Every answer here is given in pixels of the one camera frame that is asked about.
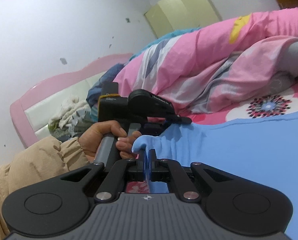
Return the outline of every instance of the puffer jacket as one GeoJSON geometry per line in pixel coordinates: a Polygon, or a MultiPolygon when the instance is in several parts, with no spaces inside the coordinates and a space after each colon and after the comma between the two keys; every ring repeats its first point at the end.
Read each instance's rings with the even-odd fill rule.
{"type": "Polygon", "coordinates": [[[10,193],[88,163],[78,138],[61,143],[49,136],[17,154],[10,164],[0,166],[0,240],[9,234],[1,207],[10,193]]]}

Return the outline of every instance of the yellow tape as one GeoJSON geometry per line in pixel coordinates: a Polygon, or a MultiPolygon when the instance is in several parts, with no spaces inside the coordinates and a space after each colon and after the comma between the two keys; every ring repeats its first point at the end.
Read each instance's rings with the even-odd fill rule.
{"type": "Polygon", "coordinates": [[[119,94],[108,94],[108,95],[102,95],[98,98],[98,115],[99,115],[99,103],[100,103],[100,99],[102,98],[113,98],[113,97],[119,97],[119,94]]]}
{"type": "Polygon", "coordinates": [[[246,25],[248,23],[248,21],[250,20],[250,16],[251,14],[247,15],[247,16],[240,16],[233,24],[233,29],[232,32],[230,34],[230,39],[229,39],[229,43],[233,44],[236,42],[236,40],[239,37],[240,31],[242,29],[242,27],[244,25],[246,25]]]}

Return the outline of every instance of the pink bed frame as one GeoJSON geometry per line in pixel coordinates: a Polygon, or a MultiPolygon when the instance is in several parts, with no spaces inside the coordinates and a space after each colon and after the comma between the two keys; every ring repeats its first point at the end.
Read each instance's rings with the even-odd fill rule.
{"type": "Polygon", "coordinates": [[[79,71],[64,73],[45,79],[29,89],[21,98],[12,103],[10,106],[11,119],[25,148],[38,141],[38,138],[27,119],[25,110],[67,87],[108,70],[117,63],[127,62],[131,56],[132,53],[102,57],[79,71]]]}

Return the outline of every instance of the black round pad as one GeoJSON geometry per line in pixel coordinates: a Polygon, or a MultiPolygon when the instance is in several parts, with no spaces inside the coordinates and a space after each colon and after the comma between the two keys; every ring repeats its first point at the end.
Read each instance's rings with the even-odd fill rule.
{"type": "Polygon", "coordinates": [[[261,214],[270,207],[270,201],[256,193],[242,193],[233,199],[233,205],[247,214],[261,214]]]}
{"type": "Polygon", "coordinates": [[[37,215],[46,215],[57,211],[62,205],[62,198],[51,193],[35,194],[25,201],[25,208],[37,215]]]}

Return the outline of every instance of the blue cloth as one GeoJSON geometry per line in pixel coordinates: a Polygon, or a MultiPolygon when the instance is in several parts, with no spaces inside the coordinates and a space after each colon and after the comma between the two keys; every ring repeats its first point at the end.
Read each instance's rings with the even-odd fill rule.
{"type": "Polygon", "coordinates": [[[90,110],[90,118],[95,123],[98,122],[98,106],[93,106],[90,110]]]}
{"type": "Polygon", "coordinates": [[[101,95],[101,89],[104,82],[113,82],[118,73],[124,68],[124,64],[118,63],[112,66],[107,70],[105,74],[102,75],[101,78],[93,85],[93,87],[88,91],[88,95],[86,101],[93,107],[93,105],[98,103],[98,98],[101,95]]]}
{"type": "Polygon", "coordinates": [[[129,61],[133,60],[135,57],[138,57],[141,53],[143,53],[146,49],[150,48],[152,45],[158,44],[163,40],[170,40],[171,38],[186,34],[186,33],[191,33],[196,30],[200,30],[201,28],[194,28],[194,29],[186,29],[186,30],[175,30],[172,33],[168,33],[159,39],[149,43],[144,49],[142,49],[139,53],[132,55],[132,57],[129,59],[129,61]]]}
{"type": "MultiPolygon", "coordinates": [[[[259,119],[236,119],[218,125],[171,125],[159,137],[141,136],[133,152],[155,149],[157,158],[182,166],[202,162],[283,192],[293,216],[286,234],[298,240],[298,112],[259,119]]],[[[168,192],[150,182],[153,193],[168,192]]]]}

